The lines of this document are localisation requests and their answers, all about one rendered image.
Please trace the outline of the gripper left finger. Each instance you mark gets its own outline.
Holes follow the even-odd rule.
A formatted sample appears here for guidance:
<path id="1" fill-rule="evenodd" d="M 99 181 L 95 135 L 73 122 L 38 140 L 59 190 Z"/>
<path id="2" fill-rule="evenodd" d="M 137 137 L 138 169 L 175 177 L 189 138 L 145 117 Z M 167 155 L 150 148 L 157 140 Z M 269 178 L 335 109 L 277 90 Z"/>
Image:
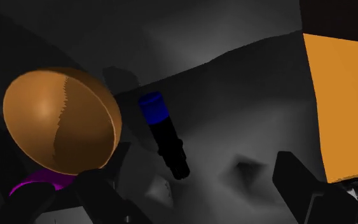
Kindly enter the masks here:
<path id="1" fill-rule="evenodd" d="M 153 224 L 131 200 L 122 198 L 115 189 L 129 142 L 119 143 L 107 164 L 78 174 L 74 192 L 93 224 Z"/>

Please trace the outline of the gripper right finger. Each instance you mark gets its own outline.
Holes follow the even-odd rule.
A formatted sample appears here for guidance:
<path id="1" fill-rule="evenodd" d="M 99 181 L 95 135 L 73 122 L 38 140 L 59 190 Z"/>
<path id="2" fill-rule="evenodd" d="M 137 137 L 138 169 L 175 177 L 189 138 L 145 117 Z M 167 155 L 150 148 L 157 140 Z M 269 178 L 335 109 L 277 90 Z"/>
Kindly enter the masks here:
<path id="1" fill-rule="evenodd" d="M 290 151 L 280 151 L 273 184 L 298 224 L 358 224 L 358 177 L 324 183 Z"/>

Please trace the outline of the purple cup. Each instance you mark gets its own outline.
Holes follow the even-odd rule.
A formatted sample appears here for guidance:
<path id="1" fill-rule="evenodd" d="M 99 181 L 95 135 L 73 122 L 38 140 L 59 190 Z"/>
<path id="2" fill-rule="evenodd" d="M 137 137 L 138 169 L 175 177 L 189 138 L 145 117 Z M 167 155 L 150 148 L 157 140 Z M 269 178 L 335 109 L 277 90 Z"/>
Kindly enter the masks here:
<path id="1" fill-rule="evenodd" d="M 74 181 L 75 177 L 76 176 L 61 174 L 55 171 L 51 171 L 49 169 L 40 169 L 28 175 L 25 179 L 21 180 L 19 184 L 15 185 L 11 189 L 9 196 L 11 196 L 20 187 L 29 183 L 36 182 L 52 184 L 55 190 L 58 191 L 69 186 Z"/>

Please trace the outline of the black marker with blue cap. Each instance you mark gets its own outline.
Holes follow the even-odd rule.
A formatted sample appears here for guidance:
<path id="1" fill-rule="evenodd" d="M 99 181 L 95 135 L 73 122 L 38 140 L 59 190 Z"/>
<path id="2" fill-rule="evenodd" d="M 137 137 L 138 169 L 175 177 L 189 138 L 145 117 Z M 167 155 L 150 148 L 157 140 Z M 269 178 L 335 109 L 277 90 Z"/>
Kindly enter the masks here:
<path id="1" fill-rule="evenodd" d="M 175 179 L 187 178 L 190 169 L 186 162 L 183 141 L 177 135 L 162 94 L 148 93 L 143 95 L 138 103 L 158 146 L 159 156 L 164 159 Z"/>

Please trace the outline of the orange robot stand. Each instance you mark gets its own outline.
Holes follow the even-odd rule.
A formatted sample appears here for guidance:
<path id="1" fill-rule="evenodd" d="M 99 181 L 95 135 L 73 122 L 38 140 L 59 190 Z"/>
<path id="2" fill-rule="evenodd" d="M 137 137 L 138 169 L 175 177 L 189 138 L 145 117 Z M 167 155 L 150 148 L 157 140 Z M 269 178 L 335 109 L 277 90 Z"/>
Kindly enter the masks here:
<path id="1" fill-rule="evenodd" d="M 358 0 L 299 0 L 329 183 L 358 177 Z"/>

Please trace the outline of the orange bowl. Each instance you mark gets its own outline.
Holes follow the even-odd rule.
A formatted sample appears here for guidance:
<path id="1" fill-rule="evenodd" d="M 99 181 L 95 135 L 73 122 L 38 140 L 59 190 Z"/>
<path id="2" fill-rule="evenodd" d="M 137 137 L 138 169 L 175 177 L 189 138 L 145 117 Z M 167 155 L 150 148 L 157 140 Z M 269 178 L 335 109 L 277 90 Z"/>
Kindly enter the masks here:
<path id="1" fill-rule="evenodd" d="M 113 95 L 97 78 L 73 68 L 20 75 L 5 92 L 3 116 L 29 158 L 72 176 L 104 167 L 121 136 L 121 113 Z"/>

